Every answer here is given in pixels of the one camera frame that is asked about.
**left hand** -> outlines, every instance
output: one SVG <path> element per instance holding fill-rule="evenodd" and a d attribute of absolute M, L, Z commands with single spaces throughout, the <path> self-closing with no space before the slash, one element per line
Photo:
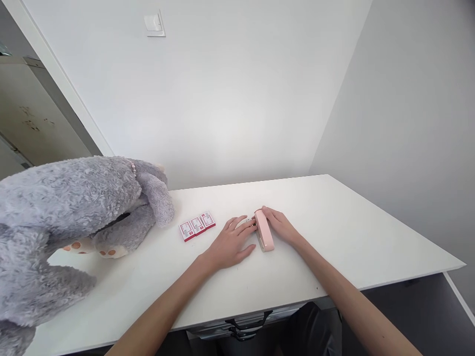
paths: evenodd
<path fill-rule="evenodd" d="M 255 219 L 245 222 L 236 228 L 238 223 L 246 217 L 247 215 L 243 215 L 239 218 L 229 219 L 218 237 L 203 253 L 203 257 L 211 263 L 215 270 L 241 263 L 256 247 L 256 245 L 249 245 L 242 250 L 246 239 L 257 230 L 257 226 L 252 226 L 256 223 Z"/>

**hand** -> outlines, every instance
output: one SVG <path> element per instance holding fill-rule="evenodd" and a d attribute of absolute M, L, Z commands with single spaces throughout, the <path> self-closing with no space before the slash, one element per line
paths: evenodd
<path fill-rule="evenodd" d="M 246 239 L 257 230 L 257 226 L 252 226 L 256 223 L 255 219 L 245 222 L 236 228 L 237 224 L 246 217 L 247 215 L 243 215 L 239 218 L 229 219 L 218 237 L 203 253 L 202 256 L 211 263 L 215 270 L 241 263 L 256 247 L 256 245 L 249 245 L 242 251 Z"/>
<path fill-rule="evenodd" d="M 266 216 L 267 220 L 269 220 L 272 228 L 276 231 L 276 233 L 279 234 L 282 240 L 292 244 L 301 237 L 301 235 L 297 230 L 295 230 L 295 227 L 292 226 L 290 221 L 288 221 L 283 213 L 266 206 L 263 206 L 261 210 Z"/>

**red and white box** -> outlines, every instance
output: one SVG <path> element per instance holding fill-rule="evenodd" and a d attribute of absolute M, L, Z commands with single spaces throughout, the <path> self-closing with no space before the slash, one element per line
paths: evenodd
<path fill-rule="evenodd" d="M 188 240 L 191 240 L 192 238 L 196 236 L 193 230 L 193 226 L 191 225 L 189 221 L 184 222 L 183 224 L 180 225 L 180 232 L 185 242 L 187 242 Z"/>
<path fill-rule="evenodd" d="M 193 218 L 190 220 L 191 228 L 193 229 L 194 235 L 198 236 L 201 233 L 205 232 L 206 228 L 204 227 L 203 222 L 199 217 Z"/>
<path fill-rule="evenodd" d="M 204 228 L 206 230 L 208 230 L 210 227 L 216 226 L 216 222 L 214 221 L 209 211 L 205 211 L 200 216 L 201 216 L 201 220 L 203 221 Z"/>

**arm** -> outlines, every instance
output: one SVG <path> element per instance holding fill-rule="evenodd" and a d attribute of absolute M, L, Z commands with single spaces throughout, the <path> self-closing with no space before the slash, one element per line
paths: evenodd
<path fill-rule="evenodd" d="M 107 356 L 155 355 L 188 301 L 216 271 L 242 262 L 256 245 L 242 250 L 257 227 L 251 220 L 236 228 L 246 216 L 230 219 L 216 240 L 178 280 L 168 288 L 126 331 Z"/>
<path fill-rule="evenodd" d="M 297 232 L 284 214 L 267 207 L 262 207 L 262 211 L 279 236 L 304 259 L 370 354 L 421 355 L 378 308 Z"/>

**pink stapler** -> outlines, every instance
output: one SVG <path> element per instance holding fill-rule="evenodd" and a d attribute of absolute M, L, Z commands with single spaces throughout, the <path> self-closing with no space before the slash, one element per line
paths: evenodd
<path fill-rule="evenodd" d="M 257 239 L 259 240 L 259 245 L 261 245 L 261 250 L 262 252 L 272 251 L 274 249 L 274 241 L 272 239 L 271 230 L 269 229 L 269 224 L 267 223 L 267 218 L 262 210 L 256 211 L 255 216 Z"/>

